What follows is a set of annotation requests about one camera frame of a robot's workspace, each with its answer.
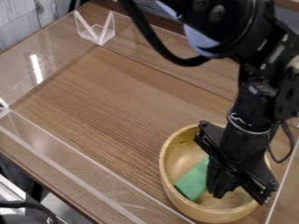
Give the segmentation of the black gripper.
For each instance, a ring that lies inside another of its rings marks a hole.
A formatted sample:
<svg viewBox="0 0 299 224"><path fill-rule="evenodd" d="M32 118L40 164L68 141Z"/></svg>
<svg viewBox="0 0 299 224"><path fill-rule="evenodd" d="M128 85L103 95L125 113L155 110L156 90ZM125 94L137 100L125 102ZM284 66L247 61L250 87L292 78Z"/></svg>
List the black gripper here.
<svg viewBox="0 0 299 224"><path fill-rule="evenodd" d="M222 199L242 187L259 205L264 205L279 188L267 165L267 136L239 130L230 122L222 128L200 120L193 142L208 154L207 189Z"/></svg>

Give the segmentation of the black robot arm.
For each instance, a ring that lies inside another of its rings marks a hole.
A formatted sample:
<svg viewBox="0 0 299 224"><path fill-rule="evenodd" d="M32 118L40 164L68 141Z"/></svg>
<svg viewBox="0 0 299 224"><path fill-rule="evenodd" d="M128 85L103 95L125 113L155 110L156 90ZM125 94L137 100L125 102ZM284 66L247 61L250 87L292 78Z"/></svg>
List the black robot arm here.
<svg viewBox="0 0 299 224"><path fill-rule="evenodd" d="M155 0L183 24L196 56L177 57L159 39L133 0L117 0L152 48L173 64L215 58L239 64L238 97L220 127L199 123L193 137L209 156L207 189L222 198L243 188L264 204L279 188L267 166L271 141L299 117L299 34L276 17L274 0Z"/></svg>

